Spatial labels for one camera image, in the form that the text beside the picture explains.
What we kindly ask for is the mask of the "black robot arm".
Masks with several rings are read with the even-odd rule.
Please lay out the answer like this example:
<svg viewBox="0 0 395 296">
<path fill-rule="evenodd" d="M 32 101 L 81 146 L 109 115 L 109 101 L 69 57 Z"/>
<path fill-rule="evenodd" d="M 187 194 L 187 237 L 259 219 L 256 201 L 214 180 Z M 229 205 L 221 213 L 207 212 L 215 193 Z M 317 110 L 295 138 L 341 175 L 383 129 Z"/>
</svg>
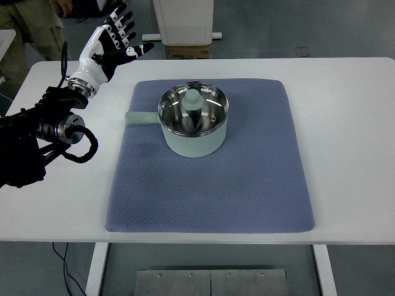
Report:
<svg viewBox="0 0 395 296">
<path fill-rule="evenodd" d="M 72 109 L 84 109 L 88 98 L 67 87 L 49 87 L 30 109 L 1 119 L 1 185 L 17 188 L 42 181 L 46 165 L 58 156 L 85 163 L 98 140 Z"/>
</svg>

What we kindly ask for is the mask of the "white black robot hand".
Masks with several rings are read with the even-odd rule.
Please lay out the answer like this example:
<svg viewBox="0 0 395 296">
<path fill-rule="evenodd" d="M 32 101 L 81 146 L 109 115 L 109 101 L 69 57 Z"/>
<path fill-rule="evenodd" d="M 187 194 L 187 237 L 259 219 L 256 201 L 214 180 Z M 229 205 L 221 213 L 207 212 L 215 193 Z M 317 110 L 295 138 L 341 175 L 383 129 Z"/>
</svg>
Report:
<svg viewBox="0 0 395 296">
<path fill-rule="evenodd" d="M 108 83 L 118 66 L 128 64 L 154 48 L 152 42 L 133 46 L 136 36 L 132 29 L 133 13 L 125 12 L 127 4 L 116 1 L 116 8 L 104 23 L 98 26 L 83 48 L 79 67 L 71 74 L 67 86 L 90 98 L 97 94 L 99 87 Z"/>
</svg>

